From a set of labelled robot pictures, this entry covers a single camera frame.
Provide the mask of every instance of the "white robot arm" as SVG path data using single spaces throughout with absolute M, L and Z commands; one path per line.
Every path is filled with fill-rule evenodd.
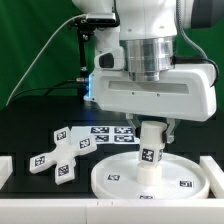
M 209 17 L 209 10 L 224 1 L 207 0 L 208 7 L 216 6 L 210 9 L 200 0 L 179 1 L 181 18 L 176 18 L 176 0 L 72 1 L 85 13 L 116 8 L 120 20 L 119 27 L 95 32 L 95 69 L 85 100 L 127 115 L 205 121 L 215 113 L 215 67 L 203 61 L 175 64 L 171 59 L 179 20 L 183 28 L 211 26 L 221 12 Z M 205 12 L 207 22 L 202 20 Z

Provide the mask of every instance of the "black surface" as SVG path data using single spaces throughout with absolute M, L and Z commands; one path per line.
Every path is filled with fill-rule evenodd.
M 0 155 L 12 156 L 14 169 L 0 198 L 93 198 L 94 165 L 110 155 L 138 150 L 137 145 L 98 145 L 96 152 L 76 158 L 76 179 L 59 186 L 55 167 L 35 175 L 29 172 L 31 157 L 54 149 L 55 130 L 87 125 L 127 125 L 127 121 L 123 114 L 80 105 L 75 97 L 24 97 L 0 111 Z M 175 142 L 165 151 L 195 162 L 200 155 L 211 155 L 223 168 L 224 114 L 218 111 L 203 123 L 181 121 Z
M 224 0 L 194 0 L 191 28 L 209 28 L 224 17 Z

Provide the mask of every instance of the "cross-shaped block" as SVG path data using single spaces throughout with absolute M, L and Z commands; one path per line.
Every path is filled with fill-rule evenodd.
M 75 179 L 74 167 L 76 156 L 86 155 L 97 149 L 94 135 L 89 135 L 71 144 L 71 132 L 68 127 L 54 132 L 56 148 L 50 153 L 43 153 L 30 159 L 30 172 L 39 173 L 57 164 L 55 182 L 62 184 Z

